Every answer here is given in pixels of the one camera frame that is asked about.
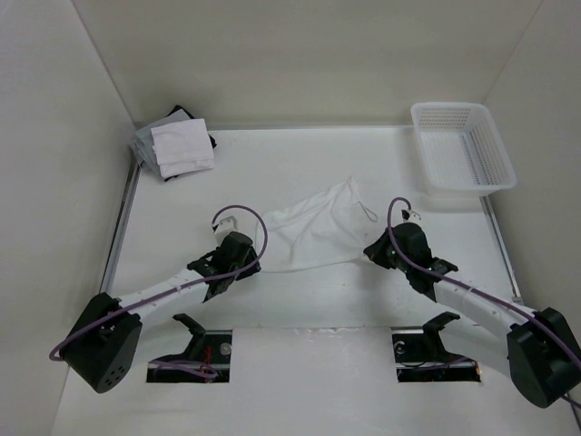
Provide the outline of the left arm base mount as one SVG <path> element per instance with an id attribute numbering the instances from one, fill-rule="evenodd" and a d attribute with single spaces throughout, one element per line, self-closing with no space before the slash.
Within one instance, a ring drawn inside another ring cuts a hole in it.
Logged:
<path id="1" fill-rule="evenodd" d="M 181 352 L 166 353 L 148 364 L 147 383 L 228 383 L 231 375 L 232 330 L 206 330 L 185 313 L 175 314 L 189 341 Z"/>

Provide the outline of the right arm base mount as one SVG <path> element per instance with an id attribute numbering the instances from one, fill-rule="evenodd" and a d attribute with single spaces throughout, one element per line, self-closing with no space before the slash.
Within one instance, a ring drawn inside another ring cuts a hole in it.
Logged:
<path id="1" fill-rule="evenodd" d="M 481 382 L 478 363 L 447 351 L 439 334 L 460 316 L 443 312 L 421 327 L 391 332 L 398 382 Z"/>

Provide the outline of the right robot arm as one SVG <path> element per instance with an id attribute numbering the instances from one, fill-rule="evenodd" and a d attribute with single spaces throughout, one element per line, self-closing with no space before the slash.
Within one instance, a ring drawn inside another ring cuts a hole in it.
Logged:
<path id="1" fill-rule="evenodd" d="M 414 291 L 448 307 L 423 326 L 420 345 L 429 358 L 457 354 L 482 362 L 542 409 L 579 385 L 580 347 L 565 317 L 461 282 L 455 264 L 433 256 L 419 225 L 388 228 L 363 253 L 377 266 L 401 271 Z"/>

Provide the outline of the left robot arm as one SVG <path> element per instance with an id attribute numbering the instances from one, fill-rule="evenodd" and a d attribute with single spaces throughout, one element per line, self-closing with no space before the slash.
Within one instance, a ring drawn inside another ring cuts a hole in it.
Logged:
<path id="1" fill-rule="evenodd" d="M 163 282 L 122 297 L 97 294 L 50 359 L 67 363 L 95 392 L 110 391 L 131 369 L 142 332 L 171 317 L 183 320 L 185 308 L 258 273 L 265 250 L 257 251 L 249 236 L 232 231 L 214 250 Z"/>

